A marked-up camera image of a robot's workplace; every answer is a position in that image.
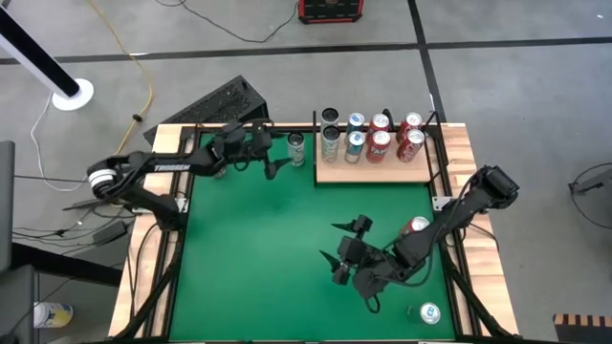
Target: metal clamp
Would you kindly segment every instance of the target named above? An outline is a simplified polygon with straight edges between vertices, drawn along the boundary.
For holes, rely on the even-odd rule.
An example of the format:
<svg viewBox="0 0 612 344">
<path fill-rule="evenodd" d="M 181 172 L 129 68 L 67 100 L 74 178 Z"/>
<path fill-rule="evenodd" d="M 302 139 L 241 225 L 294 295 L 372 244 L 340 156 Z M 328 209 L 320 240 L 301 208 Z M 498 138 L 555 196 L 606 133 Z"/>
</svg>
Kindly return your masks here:
<svg viewBox="0 0 612 344">
<path fill-rule="evenodd" d="M 442 211 L 442 208 L 447 205 L 448 202 L 454 200 L 450 196 L 436 196 L 431 198 L 431 204 L 433 205 L 433 211 Z"/>
</svg>

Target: wooden table frame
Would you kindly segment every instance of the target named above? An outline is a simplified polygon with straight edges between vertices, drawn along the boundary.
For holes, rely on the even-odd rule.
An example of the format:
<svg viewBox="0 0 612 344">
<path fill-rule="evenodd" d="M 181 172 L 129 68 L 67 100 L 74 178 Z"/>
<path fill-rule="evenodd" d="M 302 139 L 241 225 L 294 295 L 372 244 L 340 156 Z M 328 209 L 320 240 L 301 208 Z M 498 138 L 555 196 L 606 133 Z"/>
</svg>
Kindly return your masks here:
<svg viewBox="0 0 612 344">
<path fill-rule="evenodd" d="M 200 124 L 196 128 L 194 124 L 162 124 L 158 127 L 153 151 L 158 153 L 188 152 L 194 145 L 194 140 L 189 138 L 194 132 L 215 131 L 221 125 Z M 276 126 L 284 130 L 313 128 L 312 123 L 277 123 Z M 435 130 L 429 130 L 432 135 L 428 139 L 429 144 L 426 148 L 427 157 L 430 159 L 430 174 L 433 179 L 433 183 L 430 184 L 430 192 L 433 196 L 457 196 L 464 183 L 476 171 L 467 128 L 465 124 L 460 123 L 435 124 L 431 127 L 434 127 Z M 190 190 L 192 178 L 193 176 L 188 173 L 149 174 L 145 178 L 144 188 L 157 194 L 181 194 Z M 492 233 L 487 215 L 476 215 L 472 222 Z M 140 308 L 154 283 L 163 274 L 177 242 L 182 244 L 183 240 L 176 232 L 161 233 L 158 228 L 155 228 L 146 237 L 141 248 L 146 231 L 154 224 L 155 218 L 152 214 L 140 215 L 135 222 L 130 241 L 128 257 L 133 274 L 136 273 L 135 266 L 139 249 L 142 251 L 138 266 L 138 285 L 135 288 L 136 309 Z M 449 241 L 455 242 L 458 239 L 457 232 L 449 235 L 448 238 Z M 467 230 L 464 242 L 459 243 L 455 248 L 449 247 L 448 251 L 462 275 L 467 277 L 474 292 L 499 324 L 511 333 L 517 333 L 514 313 L 494 241 L 482 233 Z M 126 260 L 109 330 L 111 336 L 123 330 L 129 321 L 131 295 L 128 273 Z M 169 336 L 172 312 L 169 312 L 167 316 L 166 313 L 173 308 L 177 283 L 178 278 L 175 278 L 165 288 L 155 311 L 149 315 L 137 336 L 164 338 Z M 452 281 L 448 281 L 448 293 L 451 298 L 451 308 L 456 310 L 456 315 L 453 316 L 455 332 L 486 335 L 486 330 L 483 331 L 472 309 L 466 304 L 463 294 Z"/>
</svg>

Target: concrete floor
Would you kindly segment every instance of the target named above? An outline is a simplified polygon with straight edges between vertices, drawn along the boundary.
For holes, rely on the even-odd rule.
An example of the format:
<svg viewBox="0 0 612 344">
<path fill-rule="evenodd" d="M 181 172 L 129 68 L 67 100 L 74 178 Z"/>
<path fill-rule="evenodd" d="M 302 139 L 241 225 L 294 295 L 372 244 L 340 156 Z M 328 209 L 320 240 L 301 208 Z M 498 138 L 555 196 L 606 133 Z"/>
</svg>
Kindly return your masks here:
<svg viewBox="0 0 612 344">
<path fill-rule="evenodd" d="M 189 1 L 193 9 L 231 30 L 259 39 L 291 15 L 294 3 Z M 262 47 L 240 42 L 181 8 L 164 8 L 152 0 L 105 0 L 99 6 L 133 53 Z M 427 42 L 612 36 L 612 3 L 607 1 L 417 0 L 417 6 Z M 12 0 L 9 12 L 53 55 L 120 54 L 112 35 L 82 0 Z M 405 0 L 366 0 L 363 13 L 355 24 L 304 26 L 294 19 L 263 46 L 417 41 Z M 492 214 L 520 332 L 529 338 L 555 339 L 553 313 L 609 315 L 612 232 L 580 217 L 567 183 L 581 170 L 610 159 L 612 129 L 606 124 L 612 106 L 612 46 L 450 49 L 430 50 L 429 55 L 447 120 L 468 124 L 479 164 L 499 164 L 521 185 L 516 203 Z M 366 114 L 383 107 L 396 113 L 426 113 L 431 107 L 418 50 L 159 59 L 143 65 L 152 75 L 155 99 L 126 151 L 149 149 L 141 132 L 236 75 L 243 75 L 268 101 L 276 121 L 308 121 L 312 110 L 327 106 Z M 146 101 L 146 84 L 129 61 L 63 67 L 74 77 L 91 80 L 96 96 L 73 113 L 51 107 L 37 136 L 48 176 L 80 179 L 87 166 L 115 151 L 130 116 Z M 0 138 L 17 144 L 17 173 L 38 174 L 30 129 L 47 96 L 21 66 L 0 66 Z M 24 180 L 16 182 L 15 192 L 15 225 L 41 229 L 72 225 L 80 213 L 62 213 L 60 208 L 91 197 L 86 185 L 73 193 L 58 193 L 44 183 Z M 608 195 L 598 190 L 579 203 L 593 218 L 612 226 L 604 207 Z M 100 221 L 88 218 L 81 227 Z M 124 245 L 125 241 L 79 256 L 111 265 L 124 258 Z M 54 278 L 44 280 L 41 294 L 58 283 Z M 68 342 L 102 339 L 116 292 L 67 284 L 54 300 L 78 305 L 78 320 L 61 331 L 41 332 L 41 342 L 64 336 Z M 93 293 L 97 300 L 82 296 Z"/>
</svg>

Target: wooden tray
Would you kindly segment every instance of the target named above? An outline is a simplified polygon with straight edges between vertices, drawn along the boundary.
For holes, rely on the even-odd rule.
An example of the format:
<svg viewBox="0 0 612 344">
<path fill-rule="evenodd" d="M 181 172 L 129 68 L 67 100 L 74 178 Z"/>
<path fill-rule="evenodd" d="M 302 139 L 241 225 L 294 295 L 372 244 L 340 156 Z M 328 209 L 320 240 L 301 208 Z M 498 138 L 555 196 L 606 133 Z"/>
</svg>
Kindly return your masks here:
<svg viewBox="0 0 612 344">
<path fill-rule="evenodd" d="M 321 156 L 320 133 L 317 133 L 317 182 L 318 183 L 427 183 L 429 168 L 424 147 L 411 162 L 401 162 L 395 155 L 399 144 L 395 133 L 391 135 L 391 146 L 380 163 L 370 163 L 361 151 L 360 160 L 351 164 L 344 160 L 346 143 L 345 133 L 340 134 L 338 158 L 335 162 L 323 161 Z"/>
</svg>

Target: green mat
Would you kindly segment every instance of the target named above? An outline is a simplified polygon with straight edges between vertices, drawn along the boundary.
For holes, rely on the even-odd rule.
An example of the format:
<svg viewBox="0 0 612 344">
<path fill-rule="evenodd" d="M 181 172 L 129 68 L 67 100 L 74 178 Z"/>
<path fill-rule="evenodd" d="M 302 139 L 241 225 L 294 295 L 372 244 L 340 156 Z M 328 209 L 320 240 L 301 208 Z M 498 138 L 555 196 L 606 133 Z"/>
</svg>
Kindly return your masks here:
<svg viewBox="0 0 612 344">
<path fill-rule="evenodd" d="M 305 135 L 306 147 L 312 135 Z M 278 140 L 271 158 L 287 156 Z M 332 282 L 320 249 L 336 255 L 348 234 L 330 226 L 364 214 L 374 225 L 364 239 L 382 247 L 413 216 L 431 220 L 424 184 L 313 186 L 312 149 L 301 167 L 283 167 L 267 181 L 263 165 L 229 168 L 221 180 L 196 178 L 171 340 L 449 339 L 454 337 L 442 265 L 436 252 L 429 281 L 389 285 L 381 312 L 370 313 L 352 286 Z M 411 281 L 420 281 L 425 270 Z M 436 325 L 420 320 L 435 303 Z"/>
</svg>

